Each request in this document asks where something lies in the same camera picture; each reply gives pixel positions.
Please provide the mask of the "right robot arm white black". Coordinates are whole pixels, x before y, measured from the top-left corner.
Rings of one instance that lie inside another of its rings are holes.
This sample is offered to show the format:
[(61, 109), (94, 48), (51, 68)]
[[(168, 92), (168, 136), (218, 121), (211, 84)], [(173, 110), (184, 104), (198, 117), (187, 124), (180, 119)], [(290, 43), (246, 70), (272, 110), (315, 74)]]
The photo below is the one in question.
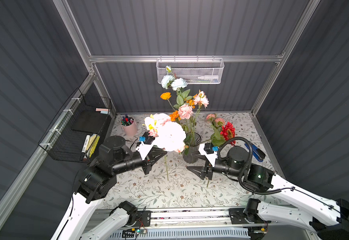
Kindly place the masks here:
[(191, 156), (204, 160), (204, 167), (187, 169), (200, 179), (214, 173), (225, 175), (252, 195), (274, 196), (287, 207), (267, 204), (250, 198), (243, 211), (249, 223), (281, 222), (316, 234), (321, 240), (349, 240), (349, 202), (315, 195), (276, 174), (252, 163), (257, 147), (249, 140), (235, 137), (216, 147), (201, 144)]

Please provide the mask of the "pink peony stem with bud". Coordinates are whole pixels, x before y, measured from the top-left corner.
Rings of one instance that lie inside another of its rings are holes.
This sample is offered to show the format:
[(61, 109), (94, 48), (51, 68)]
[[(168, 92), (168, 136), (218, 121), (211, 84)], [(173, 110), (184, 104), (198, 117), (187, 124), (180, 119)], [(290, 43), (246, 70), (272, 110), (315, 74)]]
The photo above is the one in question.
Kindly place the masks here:
[(225, 120), (218, 117), (217, 114), (209, 114), (206, 117), (206, 121), (211, 124), (213, 134), (210, 137), (211, 143), (215, 147), (219, 147), (225, 142), (224, 137), (221, 135), (222, 127), (225, 126)]

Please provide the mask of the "pale pink peony cluster stem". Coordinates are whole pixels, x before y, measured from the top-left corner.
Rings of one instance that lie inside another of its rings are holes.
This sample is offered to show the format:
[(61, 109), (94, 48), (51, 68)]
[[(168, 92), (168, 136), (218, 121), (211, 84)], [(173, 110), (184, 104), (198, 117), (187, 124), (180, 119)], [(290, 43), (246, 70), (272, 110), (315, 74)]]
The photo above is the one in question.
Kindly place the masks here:
[(182, 126), (173, 122), (167, 114), (150, 115), (144, 120), (148, 136), (155, 138), (155, 145), (167, 152), (182, 153), (185, 149), (186, 133)]

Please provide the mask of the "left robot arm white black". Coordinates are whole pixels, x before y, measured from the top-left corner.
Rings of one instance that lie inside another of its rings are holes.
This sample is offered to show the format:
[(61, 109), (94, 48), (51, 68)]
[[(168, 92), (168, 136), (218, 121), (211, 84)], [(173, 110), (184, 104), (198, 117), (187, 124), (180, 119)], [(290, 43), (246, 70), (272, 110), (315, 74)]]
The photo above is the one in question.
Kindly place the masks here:
[(111, 136), (99, 146), (99, 155), (78, 171), (71, 202), (52, 236), (54, 240), (106, 240), (124, 226), (137, 221), (138, 209), (128, 201), (119, 204), (110, 215), (88, 232), (85, 228), (96, 208), (116, 185), (117, 175), (141, 168), (145, 175), (167, 152), (155, 144), (155, 138), (143, 136), (132, 151), (121, 136)]

